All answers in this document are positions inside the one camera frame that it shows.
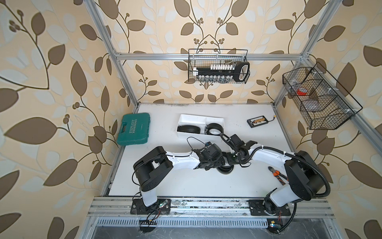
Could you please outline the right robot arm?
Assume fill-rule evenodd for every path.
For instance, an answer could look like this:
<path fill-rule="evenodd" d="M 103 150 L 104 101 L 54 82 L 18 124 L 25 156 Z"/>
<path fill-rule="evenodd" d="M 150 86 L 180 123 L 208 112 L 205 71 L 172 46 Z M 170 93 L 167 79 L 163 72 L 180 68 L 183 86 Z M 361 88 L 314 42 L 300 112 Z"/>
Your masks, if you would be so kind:
<path fill-rule="evenodd" d="M 264 198 L 264 207 L 268 211 L 288 203 L 329 196 L 329 180 L 307 152 L 289 153 L 264 145 L 252 148 L 256 142 L 245 143 L 237 135 L 228 137 L 222 133 L 220 137 L 234 151 L 232 163 L 245 165 L 251 161 L 260 161 L 286 173 L 287 183 Z"/>

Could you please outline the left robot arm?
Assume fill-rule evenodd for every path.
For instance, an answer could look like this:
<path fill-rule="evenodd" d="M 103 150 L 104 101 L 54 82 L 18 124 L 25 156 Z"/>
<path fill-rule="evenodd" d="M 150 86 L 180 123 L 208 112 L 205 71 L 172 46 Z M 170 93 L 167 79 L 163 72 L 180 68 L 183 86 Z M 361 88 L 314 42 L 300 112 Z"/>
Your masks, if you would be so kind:
<path fill-rule="evenodd" d="M 212 143 L 207 143 L 201 149 L 192 149 L 186 153 L 173 153 L 157 146 L 136 161 L 133 165 L 141 198 L 145 207 L 151 207 L 158 201 L 156 187 L 171 170 L 219 168 L 226 162 L 221 149 Z"/>

